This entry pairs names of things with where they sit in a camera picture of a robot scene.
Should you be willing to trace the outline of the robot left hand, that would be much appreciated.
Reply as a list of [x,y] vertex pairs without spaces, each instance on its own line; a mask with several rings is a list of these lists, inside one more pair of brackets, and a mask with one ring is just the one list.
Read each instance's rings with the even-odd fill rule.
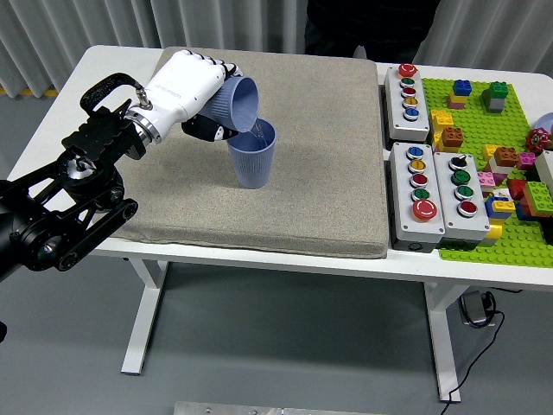
[[126,117],[146,144],[161,143],[177,124],[200,140],[225,140],[251,127],[238,111],[244,79],[233,63],[182,50],[158,70]]

